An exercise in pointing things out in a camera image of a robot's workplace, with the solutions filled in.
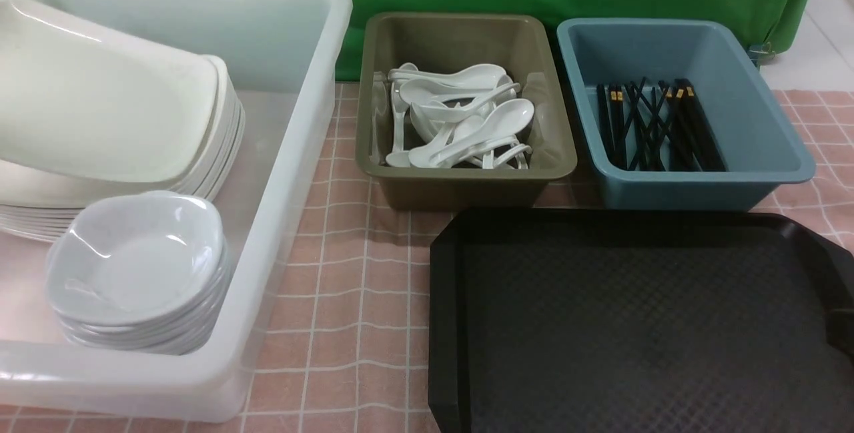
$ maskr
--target stack of plates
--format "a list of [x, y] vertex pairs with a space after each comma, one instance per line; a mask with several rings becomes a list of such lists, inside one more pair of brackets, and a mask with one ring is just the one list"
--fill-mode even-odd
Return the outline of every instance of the stack of plates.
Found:
[[234, 265], [214, 205], [159, 191], [83, 210], [51, 247], [47, 272], [68, 341], [186, 354], [210, 337]]
[[[225, 62], [68, 16], [32, 1], [0, 0], [0, 73], [6, 70], [4, 64], [21, 70], [33, 62], [23, 57], [18, 61], [15, 48], [3, 47], [4, 38], [13, 39], [10, 17], [40, 17], [35, 23], [43, 28], [48, 22], [62, 24], [48, 28], [49, 34], [34, 26], [32, 31], [24, 28], [27, 37], [41, 40], [23, 45], [24, 50], [42, 52], [40, 65], [54, 65], [57, 60], [60, 65], [37, 69], [38, 74], [30, 78], [20, 71], [6, 71], [15, 81], [3, 81], [8, 87], [0, 83], [0, 101], [9, 105], [0, 111], [0, 126], [18, 135], [4, 142], [6, 135], [0, 133], [0, 232], [52, 242], [84, 207], [117, 195], [168, 190], [213, 199], [232, 168], [244, 134], [243, 105]], [[56, 40], [51, 37], [54, 29], [65, 32], [63, 40], [71, 36], [83, 46]], [[82, 53], [88, 62], [79, 57]], [[60, 71], [60, 66], [72, 63], [83, 70], [97, 63], [92, 71], [78, 74], [86, 77], [91, 72], [104, 84], [72, 81], [68, 78], [74, 75], [65, 71], [64, 78], [74, 86], [65, 87], [65, 99], [56, 95], [59, 99], [41, 101], [40, 97], [51, 96], [51, 87], [63, 84], [62, 77], [53, 78], [51, 87], [37, 85], [43, 89], [41, 95], [31, 84], [45, 71]], [[108, 83], [109, 71], [118, 71], [119, 79]], [[144, 77], [144, 71], [153, 71], [152, 77]], [[133, 84], [145, 84], [147, 89], [137, 90]], [[95, 103], [102, 109], [113, 105], [116, 120], [105, 119], [109, 108], [98, 115], [81, 107]], [[57, 108], [67, 117], [50, 113]], [[28, 119], [39, 115], [40, 123]]]

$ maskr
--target black chopstick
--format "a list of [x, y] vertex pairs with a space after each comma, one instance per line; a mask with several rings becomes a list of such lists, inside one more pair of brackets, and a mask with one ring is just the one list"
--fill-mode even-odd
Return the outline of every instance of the black chopstick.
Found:
[[675, 93], [671, 90], [670, 85], [664, 81], [659, 81], [659, 87], [662, 91], [667, 91], [667, 107], [670, 111], [667, 119], [671, 123], [671, 128], [667, 137], [671, 141], [671, 171], [694, 171], [695, 162], [693, 161], [693, 153], [691, 147], [683, 137], [681, 125], [678, 125], [678, 117], [681, 114], [680, 102], [685, 95], [684, 89], [678, 89]]
[[679, 87], [684, 87], [686, 92], [687, 98], [683, 101], [683, 111], [687, 125], [692, 130], [701, 151], [701, 156], [698, 156], [697, 159], [701, 162], [703, 171], [726, 171], [714, 136], [711, 135], [708, 117], [705, 116], [705, 111], [699, 103], [691, 81], [681, 78], [677, 80], [677, 84]]
[[604, 152], [608, 155], [608, 160], [614, 163], [614, 140], [610, 134], [608, 99], [604, 93], [604, 84], [596, 86], [596, 97], [598, 98], [598, 134], [602, 137]]
[[622, 128], [622, 90], [620, 89], [617, 95], [617, 87], [613, 84], [610, 86], [610, 125], [614, 135], [614, 154], [616, 162], [614, 165], [617, 168], [626, 169], [626, 141], [625, 134]]

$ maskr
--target utensil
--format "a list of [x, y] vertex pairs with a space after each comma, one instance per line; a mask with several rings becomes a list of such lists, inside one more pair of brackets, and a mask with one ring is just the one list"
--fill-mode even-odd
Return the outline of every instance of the utensil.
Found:
[[516, 93], [521, 91], [522, 88], [519, 83], [507, 83], [507, 81], [512, 80], [507, 77], [506, 80], [502, 81], [500, 86], [495, 87], [495, 89], [492, 89], [488, 93], [476, 96], [472, 99], [472, 102], [464, 105], [464, 107], [449, 108], [438, 101], [430, 101], [420, 105], [421, 113], [424, 114], [424, 117], [433, 121], [450, 121], [458, 123], [463, 119], [466, 119], [466, 117], [476, 113], [481, 107], [483, 107], [483, 105], [487, 105], [492, 101], [501, 104], [503, 103], [503, 101], [501, 101], [503, 95], [510, 92], [512, 92], [513, 95], [516, 95]]
[[531, 152], [530, 146], [528, 146], [527, 144], [518, 144], [514, 147], [511, 147], [509, 150], [504, 151], [504, 153], [501, 154], [501, 156], [495, 157], [495, 159], [493, 160], [492, 167], [497, 168], [501, 165], [504, 165], [504, 163], [506, 163], [507, 161], [510, 161], [511, 159], [513, 159], [513, 157], [516, 157], [517, 159], [519, 157], [521, 157], [522, 159], [524, 159], [524, 154], [530, 153], [530, 152]]
[[403, 151], [403, 123], [406, 120], [406, 110], [408, 110], [409, 105], [400, 95], [402, 84], [403, 81], [391, 81], [391, 114], [394, 122], [394, 136], [391, 142], [392, 153]]
[[498, 81], [507, 71], [499, 65], [473, 65], [452, 74], [439, 74], [426, 71], [397, 68], [388, 72], [392, 81], [415, 78], [428, 78], [448, 86], [472, 87], [473, 89], [490, 89], [498, 86]]
[[472, 135], [446, 147], [415, 148], [409, 152], [409, 162], [418, 168], [436, 168], [444, 162], [457, 163], [456, 156], [465, 154], [468, 148], [495, 138], [516, 135], [532, 119], [534, 103], [527, 99], [510, 99], [498, 105]]
[[448, 145], [448, 139], [451, 138], [451, 135], [454, 134], [455, 123], [445, 123], [442, 125], [442, 128], [439, 129], [439, 132], [436, 133], [436, 137], [433, 138], [433, 141], [425, 144], [424, 146], [414, 147], [409, 150], [409, 163], [412, 166], [418, 168], [437, 168], [439, 166], [420, 166], [421, 163], [424, 163], [429, 157], [433, 156], [434, 153], [442, 151], [443, 147]]
[[400, 98], [408, 104], [427, 104], [431, 101], [456, 101], [457, 99], [469, 99], [491, 92], [493, 89], [472, 89], [471, 87], [455, 87], [437, 83], [432, 79], [417, 77], [410, 79], [400, 86]]
[[385, 163], [389, 166], [394, 166], [395, 168], [409, 168], [409, 152], [408, 151], [394, 151], [393, 153], [388, 153], [385, 155]]

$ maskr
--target white bowl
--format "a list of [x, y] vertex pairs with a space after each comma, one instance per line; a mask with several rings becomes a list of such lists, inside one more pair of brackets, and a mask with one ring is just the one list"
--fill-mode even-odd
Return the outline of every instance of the white bowl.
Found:
[[49, 251], [48, 302], [90, 326], [157, 320], [205, 290], [222, 248], [222, 219], [209, 201], [164, 191], [103, 199]]

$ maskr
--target tablecloth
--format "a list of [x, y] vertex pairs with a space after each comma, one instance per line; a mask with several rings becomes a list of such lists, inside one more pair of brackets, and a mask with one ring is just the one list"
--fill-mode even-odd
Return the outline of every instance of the tablecloth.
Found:
[[[0, 432], [437, 432], [427, 406], [429, 256], [451, 214], [394, 211], [360, 171], [357, 89], [338, 86], [243, 414], [225, 424], [196, 424], [0, 406]], [[854, 95], [775, 95], [818, 168], [814, 180], [779, 187], [756, 211], [784, 214], [852, 250]], [[576, 171], [537, 201], [537, 207], [598, 205], [583, 152]]]

